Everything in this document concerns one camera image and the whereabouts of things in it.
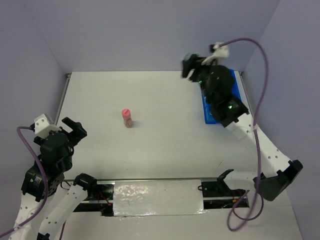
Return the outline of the blue paint jar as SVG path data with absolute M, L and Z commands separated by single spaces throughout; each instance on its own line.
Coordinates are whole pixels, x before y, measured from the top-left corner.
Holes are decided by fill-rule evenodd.
M 189 61 L 190 59 L 198 58 L 199 56 L 200 55 L 196 52 L 190 52 L 190 53 L 187 53 L 182 60 L 186 62 L 186 61 Z

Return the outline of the pink lid crayon bottle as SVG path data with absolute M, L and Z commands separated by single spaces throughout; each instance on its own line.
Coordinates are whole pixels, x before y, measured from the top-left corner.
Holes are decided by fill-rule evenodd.
M 127 128 L 132 127 L 133 120 L 132 120 L 132 117 L 131 117 L 131 111 L 128 108 L 125 108 L 125 109 L 122 110 L 121 114 L 122 114 L 124 125 Z

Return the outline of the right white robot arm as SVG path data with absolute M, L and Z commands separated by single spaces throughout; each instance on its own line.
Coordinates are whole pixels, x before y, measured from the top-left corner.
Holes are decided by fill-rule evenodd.
M 255 191 L 263 200 L 274 201 L 303 169 L 299 160 L 283 154 L 259 128 L 248 108 L 240 74 L 217 64 L 217 59 L 192 53 L 182 61 L 182 78 L 199 84 L 206 118 L 212 118 L 233 133 L 257 158 L 257 170 L 224 171 L 211 187 L 202 184 L 205 196 L 220 193 Z

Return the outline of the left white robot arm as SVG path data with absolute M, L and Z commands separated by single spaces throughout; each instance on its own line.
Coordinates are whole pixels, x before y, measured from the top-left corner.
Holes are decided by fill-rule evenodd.
M 81 173 L 64 198 L 46 214 L 49 203 L 65 179 L 65 172 L 73 166 L 75 146 L 87 136 L 80 122 L 69 117 L 63 118 L 62 122 L 71 129 L 70 132 L 55 125 L 46 114 L 35 118 L 32 125 L 16 129 L 34 164 L 24 176 L 19 212 L 14 227 L 8 231 L 11 240 L 55 239 L 77 206 L 85 199 L 97 196 L 97 179 Z M 21 132 L 23 129 L 34 132 L 33 141 L 39 146 L 40 154 L 36 154 L 27 142 Z

